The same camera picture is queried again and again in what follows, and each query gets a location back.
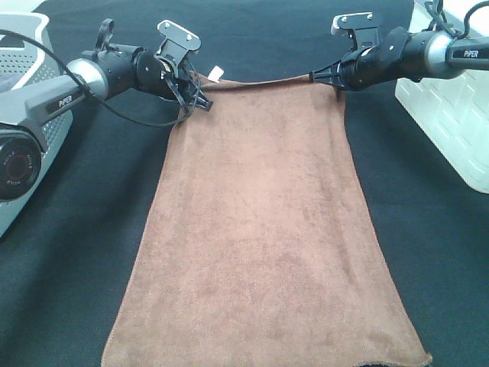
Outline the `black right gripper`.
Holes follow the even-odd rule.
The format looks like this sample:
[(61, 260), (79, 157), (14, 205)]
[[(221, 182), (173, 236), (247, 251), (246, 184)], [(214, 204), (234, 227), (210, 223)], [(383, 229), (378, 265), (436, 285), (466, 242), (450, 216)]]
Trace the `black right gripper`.
[(377, 62), (378, 51), (378, 46), (352, 51), (341, 60), (309, 72), (309, 81), (351, 91), (360, 91), (379, 84), (382, 79)]

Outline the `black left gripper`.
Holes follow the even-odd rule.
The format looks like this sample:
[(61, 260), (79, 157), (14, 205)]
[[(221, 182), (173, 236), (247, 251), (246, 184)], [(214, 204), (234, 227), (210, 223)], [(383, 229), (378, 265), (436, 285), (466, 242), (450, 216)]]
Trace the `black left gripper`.
[(150, 51), (141, 51), (135, 59), (135, 89), (176, 100), (186, 114), (192, 114), (195, 108), (209, 112), (213, 105), (197, 76), (197, 72), (189, 72), (175, 77)]

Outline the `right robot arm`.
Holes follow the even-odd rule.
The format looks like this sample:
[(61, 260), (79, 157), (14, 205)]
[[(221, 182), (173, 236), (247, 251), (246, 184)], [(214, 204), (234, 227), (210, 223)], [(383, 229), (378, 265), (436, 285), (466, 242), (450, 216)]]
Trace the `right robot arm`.
[(312, 71), (309, 81), (360, 91), (402, 78), (449, 80), (466, 70), (488, 70), (487, 37), (454, 39), (445, 31), (411, 33), (397, 27), (379, 44)]

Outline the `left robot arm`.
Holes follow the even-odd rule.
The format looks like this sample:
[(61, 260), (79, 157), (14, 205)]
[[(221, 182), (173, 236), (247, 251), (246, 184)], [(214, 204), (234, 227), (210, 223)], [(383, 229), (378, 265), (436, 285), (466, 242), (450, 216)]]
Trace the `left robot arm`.
[(189, 61), (201, 40), (170, 21), (157, 25), (163, 41), (156, 52), (111, 43), (115, 22), (107, 18), (99, 28), (93, 50), (69, 64), (59, 62), (65, 73), (49, 80), (11, 89), (1, 97), (1, 200), (16, 200), (34, 187), (48, 150), (43, 127), (91, 99), (101, 105), (129, 89), (176, 103), (189, 118), (194, 109), (209, 111), (212, 101), (202, 90), (201, 79)]

